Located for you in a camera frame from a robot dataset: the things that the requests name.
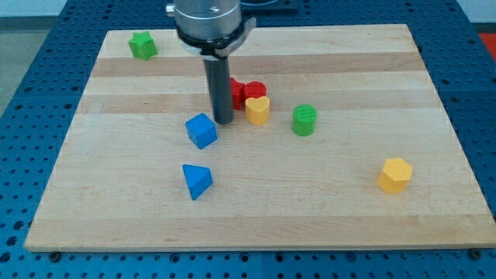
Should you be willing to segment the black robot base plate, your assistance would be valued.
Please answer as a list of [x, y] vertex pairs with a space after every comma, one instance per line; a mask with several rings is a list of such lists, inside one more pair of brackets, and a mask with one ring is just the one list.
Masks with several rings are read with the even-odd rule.
[[297, 12], [298, 0], [241, 0], [244, 12]]

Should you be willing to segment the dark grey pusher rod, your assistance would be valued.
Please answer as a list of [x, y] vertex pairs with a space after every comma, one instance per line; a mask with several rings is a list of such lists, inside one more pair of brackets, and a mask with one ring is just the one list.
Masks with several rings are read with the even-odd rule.
[[204, 66], [214, 120], [219, 124], [231, 123], [234, 119], [234, 108], [229, 60], [227, 57], [220, 60], [204, 60]]

